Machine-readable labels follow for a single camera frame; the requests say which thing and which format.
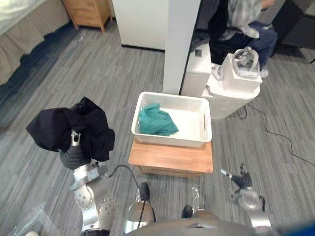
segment plaid shirt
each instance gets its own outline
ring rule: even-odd
[[[236,32],[251,38],[259,38],[259,32],[249,26],[261,12],[261,0],[229,0],[227,29],[220,41],[229,40]]]

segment wooden table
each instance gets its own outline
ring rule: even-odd
[[[197,177],[212,173],[211,142],[201,147],[177,147],[143,144],[133,140],[129,164],[135,165],[142,173]]]

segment jeans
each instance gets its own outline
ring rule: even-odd
[[[278,34],[274,29],[264,29],[263,27],[268,25],[258,21],[250,23],[249,26],[259,32],[259,38],[250,38],[243,33],[235,33],[233,37],[225,41],[225,43],[237,45],[240,48],[249,46],[256,50],[259,54],[259,65],[261,70],[275,49]]]

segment floor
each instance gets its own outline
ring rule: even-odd
[[[0,87],[1,236],[24,235],[18,233],[30,229],[42,236],[80,234],[82,216],[68,190],[72,172],[56,153],[38,148],[25,130],[40,110],[70,107],[83,96],[90,98],[104,109],[116,132],[115,149],[106,164],[110,170],[128,164],[135,104],[142,91],[161,92],[164,53],[122,48],[116,23],[106,28],[103,34],[68,26],[44,57],[35,56],[37,63],[28,65],[28,73],[17,75],[24,83]],[[270,75],[251,105],[266,112],[269,129],[292,139],[296,154],[314,163],[315,63],[309,64],[300,50],[281,48],[267,67]],[[260,113],[251,108],[248,113],[245,120],[232,114],[212,122],[212,174],[186,179],[142,175],[133,168],[137,180],[150,186],[157,220],[178,219],[192,202],[191,188],[197,186],[201,207],[222,220],[243,223],[242,212],[230,202],[236,187],[220,174],[221,168],[237,172],[241,162],[252,175],[254,190],[266,198],[274,226],[314,219],[315,168],[293,157],[284,138],[265,132]],[[117,203],[111,235],[122,235],[136,186],[127,171],[118,170],[107,187]]]

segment green cloth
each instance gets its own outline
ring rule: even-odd
[[[139,131],[141,134],[170,136],[178,132],[171,116],[159,109],[158,103],[152,103],[142,109],[139,115]]]

